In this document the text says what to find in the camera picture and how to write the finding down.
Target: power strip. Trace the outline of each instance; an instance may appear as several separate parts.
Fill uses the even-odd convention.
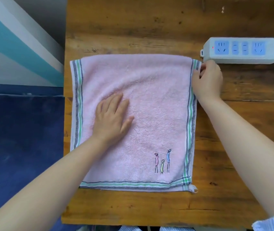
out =
[[[274,38],[211,37],[200,52],[203,61],[227,64],[274,63]]]

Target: towel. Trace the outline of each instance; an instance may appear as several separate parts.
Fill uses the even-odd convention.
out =
[[[70,62],[71,150],[92,135],[97,104],[115,92],[130,99],[135,120],[108,149],[81,188],[192,191],[196,97],[191,76],[201,63],[165,54],[96,55]]]

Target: wooden table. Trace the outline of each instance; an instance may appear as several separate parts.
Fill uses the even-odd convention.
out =
[[[70,149],[72,120],[70,60],[141,53],[199,58],[203,44],[213,36],[274,37],[274,0],[68,0],[64,154]],[[222,98],[274,140],[274,64],[221,68]],[[193,184],[197,194],[79,189],[62,222],[249,228],[267,217],[236,173],[200,106]]]

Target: embroidered stick figure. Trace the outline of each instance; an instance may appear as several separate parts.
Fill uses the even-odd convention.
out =
[[[158,173],[158,153],[155,152],[156,158],[155,158],[155,173]]]
[[[170,170],[170,152],[171,152],[171,149],[169,149],[168,150],[168,152],[167,152],[167,172],[169,172],[169,170]]]
[[[165,162],[165,160],[162,159],[162,165],[160,166],[160,174],[164,173],[164,162]]]

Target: blue floor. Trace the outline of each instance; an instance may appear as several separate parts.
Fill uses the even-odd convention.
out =
[[[63,97],[0,95],[0,207],[63,156],[63,122]]]

